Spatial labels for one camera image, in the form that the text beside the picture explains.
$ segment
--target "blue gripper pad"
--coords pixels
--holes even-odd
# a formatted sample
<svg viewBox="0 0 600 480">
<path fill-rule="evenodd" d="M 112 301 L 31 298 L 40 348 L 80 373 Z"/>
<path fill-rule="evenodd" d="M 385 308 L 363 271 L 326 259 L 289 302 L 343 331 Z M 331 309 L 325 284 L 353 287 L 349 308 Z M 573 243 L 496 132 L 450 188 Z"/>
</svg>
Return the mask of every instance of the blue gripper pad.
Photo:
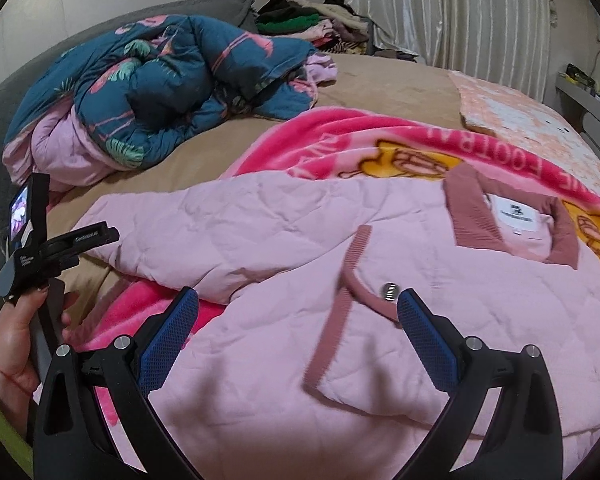
<svg viewBox="0 0 600 480">
<path fill-rule="evenodd" d="M 166 318 L 139 360 L 138 386 L 145 398 L 162 387 L 191 332 L 198 318 L 198 294 L 183 289 L 160 316 Z"/>
<path fill-rule="evenodd" d="M 459 384 L 458 359 L 434 325 L 434 316 L 412 288 L 398 297 L 398 320 L 437 390 L 453 393 Z"/>
</svg>

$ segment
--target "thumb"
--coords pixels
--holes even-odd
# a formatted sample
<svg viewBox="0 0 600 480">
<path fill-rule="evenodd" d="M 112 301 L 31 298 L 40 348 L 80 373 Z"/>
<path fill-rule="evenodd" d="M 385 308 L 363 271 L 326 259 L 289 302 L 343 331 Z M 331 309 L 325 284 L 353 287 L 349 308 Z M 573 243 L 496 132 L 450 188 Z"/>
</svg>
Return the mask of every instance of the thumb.
<svg viewBox="0 0 600 480">
<path fill-rule="evenodd" d="M 25 292 L 15 306 L 14 322 L 21 326 L 28 326 L 38 309 L 45 303 L 49 286 L 31 288 Z"/>
</svg>

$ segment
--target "green garment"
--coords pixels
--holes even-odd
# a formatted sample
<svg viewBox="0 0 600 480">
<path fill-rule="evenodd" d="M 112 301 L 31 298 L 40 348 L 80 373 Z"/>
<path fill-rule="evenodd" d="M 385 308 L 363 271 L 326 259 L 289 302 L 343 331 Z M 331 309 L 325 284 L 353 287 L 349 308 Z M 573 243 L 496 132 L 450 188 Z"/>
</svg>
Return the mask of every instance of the green garment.
<svg viewBox="0 0 600 480">
<path fill-rule="evenodd" d="M 7 452 L 23 469 L 23 471 L 33 478 L 33 450 L 18 434 L 13 426 L 8 423 L 0 410 L 0 442 Z"/>
<path fill-rule="evenodd" d="M 260 34 L 293 34 L 317 25 L 320 23 L 320 19 L 320 14 L 310 14 L 291 18 L 284 22 L 258 23 L 258 32 Z"/>
</svg>

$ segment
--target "jacket sleeve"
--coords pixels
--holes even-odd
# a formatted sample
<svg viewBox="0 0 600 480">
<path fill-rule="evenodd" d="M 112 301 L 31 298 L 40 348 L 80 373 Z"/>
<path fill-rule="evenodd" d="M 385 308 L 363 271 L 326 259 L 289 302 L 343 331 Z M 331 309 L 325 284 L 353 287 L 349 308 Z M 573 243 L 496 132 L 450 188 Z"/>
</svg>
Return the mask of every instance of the jacket sleeve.
<svg viewBox="0 0 600 480">
<path fill-rule="evenodd" d="M 33 478 L 33 450 L 0 411 L 0 443 L 15 463 Z"/>
<path fill-rule="evenodd" d="M 170 193 L 107 195 L 77 227 L 106 220 L 120 231 L 120 241 L 91 253 L 117 270 L 227 304 L 241 287 L 320 257 L 368 222 L 384 197 L 365 181 L 263 171 Z"/>
</svg>

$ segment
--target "red string bracelet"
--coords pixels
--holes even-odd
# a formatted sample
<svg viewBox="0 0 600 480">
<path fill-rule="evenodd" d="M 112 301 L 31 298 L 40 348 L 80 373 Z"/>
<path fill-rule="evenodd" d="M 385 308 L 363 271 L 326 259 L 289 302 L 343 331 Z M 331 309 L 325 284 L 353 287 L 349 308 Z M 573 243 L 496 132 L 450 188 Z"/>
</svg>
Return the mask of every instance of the red string bracelet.
<svg viewBox="0 0 600 480">
<path fill-rule="evenodd" d="M 27 390 L 25 390 L 22 386 L 20 386 L 14 379 L 13 377 L 11 377 L 10 375 L 4 373 L 2 370 L 0 370 L 0 373 L 2 374 L 2 376 L 7 379 L 11 384 L 14 384 L 15 386 L 18 387 L 18 389 L 25 394 L 27 397 L 32 397 L 33 396 L 33 392 L 28 392 Z"/>
</svg>

